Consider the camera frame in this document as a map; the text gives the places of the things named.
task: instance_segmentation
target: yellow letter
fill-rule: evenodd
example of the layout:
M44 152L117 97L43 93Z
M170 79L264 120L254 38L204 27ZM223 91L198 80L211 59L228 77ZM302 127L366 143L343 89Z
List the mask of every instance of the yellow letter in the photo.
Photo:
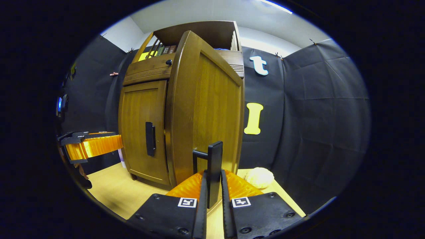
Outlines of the yellow letter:
M263 106L258 103L248 103L246 106L249 109L248 125L244 129L246 134L259 134L261 129L258 127L260 124L260 112Z

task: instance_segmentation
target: cabinet door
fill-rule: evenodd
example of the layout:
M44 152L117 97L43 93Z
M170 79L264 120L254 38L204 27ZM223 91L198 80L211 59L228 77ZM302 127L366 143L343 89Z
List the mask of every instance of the cabinet door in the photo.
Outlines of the cabinet door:
M170 185L164 147L166 84L166 80L161 80L124 87L118 117L127 170L139 177ZM147 128L146 122L155 127L155 133L149 139L146 134L149 136L153 131ZM156 149L150 156L148 147L152 147L153 138Z
M244 82L208 43L192 31L181 37L168 83L165 139L171 178L193 174L192 150L207 152L223 141L222 168L235 172L241 152ZM203 159L198 170L206 169Z

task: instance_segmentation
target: black door handle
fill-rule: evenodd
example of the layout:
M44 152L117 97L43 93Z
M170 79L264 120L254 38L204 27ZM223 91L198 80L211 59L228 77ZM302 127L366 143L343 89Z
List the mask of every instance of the black door handle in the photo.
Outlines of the black door handle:
M155 126L153 126L152 122L146 122L146 149L149 156L155 156Z

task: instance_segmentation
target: monitor screen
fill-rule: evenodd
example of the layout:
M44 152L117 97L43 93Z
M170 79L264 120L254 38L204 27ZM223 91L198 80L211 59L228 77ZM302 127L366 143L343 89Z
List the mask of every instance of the monitor screen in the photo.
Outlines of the monitor screen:
M58 101L58 104L57 104L57 111L58 112L60 112L60 106L62 105L62 98L61 97L59 97L59 101Z

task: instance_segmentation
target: white wall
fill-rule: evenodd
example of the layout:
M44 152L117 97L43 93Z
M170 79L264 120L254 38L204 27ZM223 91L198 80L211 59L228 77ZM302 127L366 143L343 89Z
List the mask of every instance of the white wall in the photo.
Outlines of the white wall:
M286 57L301 49L282 38L251 28L238 27L241 45Z
M131 17L126 17L121 21L115 23L110 28L104 30L100 35L106 35L104 38L108 39L114 45L121 48L123 51L128 52L133 49L139 49L144 39L147 38L140 30Z

